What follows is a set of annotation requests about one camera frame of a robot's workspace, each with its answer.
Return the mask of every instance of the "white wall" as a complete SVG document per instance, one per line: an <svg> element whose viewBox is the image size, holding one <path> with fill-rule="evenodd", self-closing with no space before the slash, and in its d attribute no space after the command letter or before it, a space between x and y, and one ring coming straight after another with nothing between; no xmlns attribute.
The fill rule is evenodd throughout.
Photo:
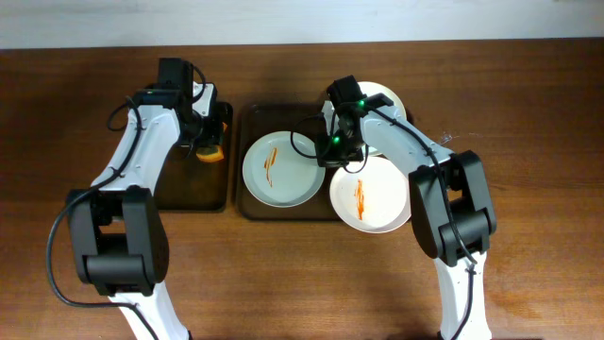
<svg viewBox="0 0 604 340"><path fill-rule="evenodd" d="M604 36L604 0L0 0L0 48Z"/></svg>

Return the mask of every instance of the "white plate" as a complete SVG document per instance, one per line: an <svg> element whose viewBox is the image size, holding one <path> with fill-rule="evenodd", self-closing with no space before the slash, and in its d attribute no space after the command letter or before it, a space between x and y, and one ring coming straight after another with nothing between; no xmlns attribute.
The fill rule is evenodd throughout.
<svg viewBox="0 0 604 340"><path fill-rule="evenodd" d="M360 164L351 163L348 170L360 167ZM359 204L360 187L362 205ZM367 165L358 174L339 169L331 180L329 198L338 216L350 227L361 231L392 231L411 217L409 181L390 161L381 157L369 157Z"/></svg>
<svg viewBox="0 0 604 340"><path fill-rule="evenodd" d="M372 81L359 81L359 87L361 88L361 92L367 94L367 96L372 96L374 94L386 94L387 97L394 101L394 105L400 110L401 117L407 119L407 113L405 112L405 106L403 102L400 100L398 95L394 93L389 88L384 85L377 84ZM381 155L381 152L377 151L374 147L369 147L369 155L370 156L378 156Z"/></svg>
<svg viewBox="0 0 604 340"><path fill-rule="evenodd" d="M295 146L314 156L314 143L295 133ZM243 159L243 181L259 201L278 208L302 204L314 196L325 178L325 168L298 155L290 142L290 132L280 131L258 139Z"/></svg>

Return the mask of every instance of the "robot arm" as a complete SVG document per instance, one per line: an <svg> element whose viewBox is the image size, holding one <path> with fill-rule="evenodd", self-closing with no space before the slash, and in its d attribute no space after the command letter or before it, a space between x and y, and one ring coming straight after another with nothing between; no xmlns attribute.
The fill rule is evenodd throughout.
<svg viewBox="0 0 604 340"><path fill-rule="evenodd" d="M119 177L69 211L80 280L114 303L135 306L138 314L132 308L120 309L137 339L153 339L151 330L158 339L191 339L164 282L169 247L153 193L174 145L193 150L222 143L222 120L213 109L216 89L205 80L202 85L194 83L193 68L181 59L159 61L158 83L133 96L136 109L128 112L122 140L92 187L115 178L116 169L125 162L126 166ZM83 192L72 191L68 202ZM116 219L124 221L125 233L102 231Z"/></svg>
<svg viewBox="0 0 604 340"><path fill-rule="evenodd" d="M486 322L483 270L489 237L495 232L495 214L482 164L476 154L453 151L432 142L404 119L392 100L382 93L362 95L352 76L336 80L327 90L331 103L325 104L329 134L317 138L321 166L346 166L360 161L361 147L380 151L410 181L411 221L415 237L424 252L434 259L443 303L443 339L491 339ZM331 119L338 129L330 131ZM403 128L411 131L415 137ZM329 145L339 138L337 146ZM463 243L477 263L472 264L460 250L445 211L445 202L427 145L439 163L445 184L461 198L450 203Z"/></svg>

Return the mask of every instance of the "yellow object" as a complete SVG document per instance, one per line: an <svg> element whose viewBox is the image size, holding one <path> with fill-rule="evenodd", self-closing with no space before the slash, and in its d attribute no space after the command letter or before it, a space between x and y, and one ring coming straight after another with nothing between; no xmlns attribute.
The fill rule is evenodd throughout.
<svg viewBox="0 0 604 340"><path fill-rule="evenodd" d="M202 162L218 162L225 158L223 148L219 145L213 145L210 147L200 147L195 152L197 158Z"/></svg>

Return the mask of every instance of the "wooden tray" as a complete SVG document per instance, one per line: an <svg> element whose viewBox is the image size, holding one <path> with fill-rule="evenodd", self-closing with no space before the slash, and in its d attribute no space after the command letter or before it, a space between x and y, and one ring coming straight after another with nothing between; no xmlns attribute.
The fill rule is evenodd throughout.
<svg viewBox="0 0 604 340"><path fill-rule="evenodd" d="M215 110L228 125L223 140L225 158L204 163L191 155L183 160L186 150L177 146L170 150L154 194L161 211L219 213L225 209L233 109L227 103L217 103Z"/></svg>

